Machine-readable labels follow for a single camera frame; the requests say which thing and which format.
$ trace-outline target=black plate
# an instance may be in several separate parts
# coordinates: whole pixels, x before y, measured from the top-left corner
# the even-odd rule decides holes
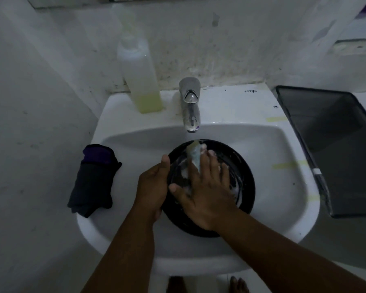
[[[187,158],[186,148],[193,141],[186,142],[179,147],[176,147],[169,158],[171,160],[171,170],[168,174],[167,182],[171,184],[176,182],[181,185],[176,179],[177,166]],[[214,140],[201,139],[201,144],[206,144],[208,150],[214,150],[219,162],[225,162],[229,166],[231,187],[239,186],[236,203],[240,203],[239,209],[249,214],[252,210],[255,200],[255,182],[251,170],[245,160],[234,149],[221,142]],[[194,236],[201,237],[218,237],[219,234],[214,231],[207,231],[196,225],[184,213],[183,208],[177,202],[175,197],[168,191],[166,200],[162,205],[162,210],[166,216],[181,230],[190,233]]]

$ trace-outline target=dish soap bottle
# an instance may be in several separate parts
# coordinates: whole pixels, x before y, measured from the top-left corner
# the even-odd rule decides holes
[[[148,42],[135,24],[134,14],[121,11],[122,34],[117,56],[133,102],[141,113],[163,109]]]

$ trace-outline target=black cloth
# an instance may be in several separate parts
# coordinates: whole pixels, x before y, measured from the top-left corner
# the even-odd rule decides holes
[[[111,186],[114,175],[122,166],[114,151],[106,146],[93,144],[83,150],[76,182],[69,197],[72,213],[88,218],[97,208],[112,207]]]

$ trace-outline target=sink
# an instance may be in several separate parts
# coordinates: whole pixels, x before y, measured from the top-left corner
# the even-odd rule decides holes
[[[245,159],[256,186],[254,218],[295,242],[306,236],[318,216],[318,190],[290,123],[265,84],[203,89],[202,124],[194,134],[183,127],[176,91],[162,92],[162,99],[165,110],[139,114],[126,94],[116,94],[102,113],[92,143],[112,148],[122,168],[111,190],[112,208],[98,209],[88,219],[77,216],[96,250],[106,251],[125,219],[141,172],[194,139],[223,142]],[[192,236],[165,214],[154,224],[154,234],[156,273],[185,276],[247,268],[222,238]]]

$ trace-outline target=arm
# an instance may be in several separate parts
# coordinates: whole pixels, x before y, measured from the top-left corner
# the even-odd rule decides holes
[[[366,282],[308,251],[239,210],[230,195],[228,167],[211,150],[202,154],[200,176],[189,164],[192,194],[176,184],[170,191],[200,227],[216,231],[273,293],[366,292]]]
[[[153,223],[167,195],[169,168],[169,158],[163,155],[161,163],[141,174],[134,205],[82,293],[148,292],[155,252]]]

